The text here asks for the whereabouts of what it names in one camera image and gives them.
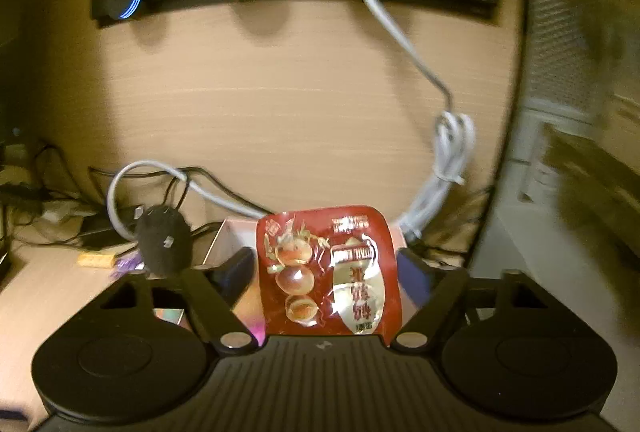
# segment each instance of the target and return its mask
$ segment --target red plastic packet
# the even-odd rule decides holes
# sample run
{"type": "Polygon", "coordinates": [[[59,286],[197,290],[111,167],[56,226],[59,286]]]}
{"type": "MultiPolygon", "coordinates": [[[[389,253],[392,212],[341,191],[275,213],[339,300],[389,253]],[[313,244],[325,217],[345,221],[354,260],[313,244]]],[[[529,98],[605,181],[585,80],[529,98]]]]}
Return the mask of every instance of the red plastic packet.
{"type": "Polygon", "coordinates": [[[284,212],[258,221],[267,335],[382,335],[402,323],[396,256],[367,206],[284,212]]]}

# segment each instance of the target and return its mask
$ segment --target wooden panel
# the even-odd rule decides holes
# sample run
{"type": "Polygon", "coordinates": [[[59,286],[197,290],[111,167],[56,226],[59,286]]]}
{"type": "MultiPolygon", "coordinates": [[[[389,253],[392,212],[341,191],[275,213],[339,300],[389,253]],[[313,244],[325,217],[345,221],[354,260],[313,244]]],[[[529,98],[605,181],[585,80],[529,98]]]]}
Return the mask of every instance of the wooden panel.
{"type": "MultiPolygon", "coordinates": [[[[88,9],[34,0],[28,29],[39,130],[79,175],[152,157],[207,167],[275,210],[366,203],[394,218],[430,173],[442,99],[359,2],[259,0],[104,30],[88,9]]],[[[494,22],[389,9],[475,120],[468,187],[484,186],[510,108],[520,0],[502,0],[494,22]]]]}

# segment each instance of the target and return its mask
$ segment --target silver screw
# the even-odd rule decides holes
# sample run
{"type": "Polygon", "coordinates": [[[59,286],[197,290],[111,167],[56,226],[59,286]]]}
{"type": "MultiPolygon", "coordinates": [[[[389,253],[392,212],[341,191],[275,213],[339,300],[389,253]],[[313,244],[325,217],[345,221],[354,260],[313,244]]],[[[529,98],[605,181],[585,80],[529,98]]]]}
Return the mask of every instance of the silver screw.
{"type": "Polygon", "coordinates": [[[400,335],[396,336],[396,342],[398,342],[402,347],[406,347],[407,349],[420,348],[427,345],[428,341],[429,339],[426,336],[415,331],[407,331],[406,333],[401,333],[400,335]]]}
{"type": "Polygon", "coordinates": [[[243,333],[242,331],[233,331],[226,335],[222,335],[220,343],[229,349],[240,349],[251,343],[251,336],[247,333],[243,333]]]}

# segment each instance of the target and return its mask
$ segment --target open box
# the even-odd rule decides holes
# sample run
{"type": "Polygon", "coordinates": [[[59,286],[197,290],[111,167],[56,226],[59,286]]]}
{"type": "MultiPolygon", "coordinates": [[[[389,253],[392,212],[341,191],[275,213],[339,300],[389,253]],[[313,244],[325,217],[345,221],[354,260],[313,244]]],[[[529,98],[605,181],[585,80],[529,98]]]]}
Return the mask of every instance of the open box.
{"type": "MultiPolygon", "coordinates": [[[[251,247],[255,250],[256,221],[245,219],[226,219],[218,234],[204,253],[203,265],[220,266],[229,257],[233,256],[242,247],[251,247]]],[[[391,240],[394,249],[404,248],[406,243],[404,236],[398,227],[389,227],[391,240]]],[[[256,337],[258,343],[263,343],[265,338],[264,314],[262,311],[262,301],[260,299],[260,283],[257,274],[257,259],[254,279],[244,292],[236,306],[234,313],[240,321],[256,337]]],[[[405,291],[400,286],[400,297],[402,304],[402,324],[404,325],[415,313],[416,306],[407,297],[405,291]]]]}

